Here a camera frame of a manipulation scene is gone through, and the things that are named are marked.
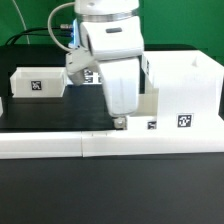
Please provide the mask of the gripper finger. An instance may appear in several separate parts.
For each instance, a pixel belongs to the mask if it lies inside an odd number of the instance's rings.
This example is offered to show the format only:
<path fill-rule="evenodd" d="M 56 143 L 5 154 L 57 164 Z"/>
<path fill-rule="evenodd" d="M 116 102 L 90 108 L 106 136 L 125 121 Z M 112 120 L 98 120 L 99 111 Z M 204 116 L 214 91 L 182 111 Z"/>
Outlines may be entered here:
<path fill-rule="evenodd" d="M 125 117 L 117 117 L 114 119 L 114 127 L 116 129 L 123 129 L 125 130 L 127 125 L 126 125 L 127 121 Z"/>

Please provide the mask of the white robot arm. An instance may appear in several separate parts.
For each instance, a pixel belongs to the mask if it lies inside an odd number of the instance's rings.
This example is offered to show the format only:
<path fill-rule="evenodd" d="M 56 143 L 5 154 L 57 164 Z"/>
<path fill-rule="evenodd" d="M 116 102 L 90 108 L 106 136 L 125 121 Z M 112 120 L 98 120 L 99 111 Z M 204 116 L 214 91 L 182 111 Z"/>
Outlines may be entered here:
<path fill-rule="evenodd" d="M 86 69 L 100 75 L 114 127 L 125 129 L 139 105 L 140 57 L 144 51 L 138 16 L 139 0 L 72 0 L 53 11 L 72 7 L 74 42 L 62 46 L 66 73 L 75 85 Z"/>

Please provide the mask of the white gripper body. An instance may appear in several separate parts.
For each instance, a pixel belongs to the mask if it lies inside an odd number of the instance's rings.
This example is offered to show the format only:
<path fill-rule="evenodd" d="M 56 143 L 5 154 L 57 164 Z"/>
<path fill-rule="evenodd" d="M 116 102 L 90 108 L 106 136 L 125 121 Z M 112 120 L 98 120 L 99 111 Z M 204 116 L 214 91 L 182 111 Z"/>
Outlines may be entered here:
<path fill-rule="evenodd" d="M 138 108 L 139 59 L 100 62 L 99 70 L 108 113 L 112 117 L 134 113 Z"/>

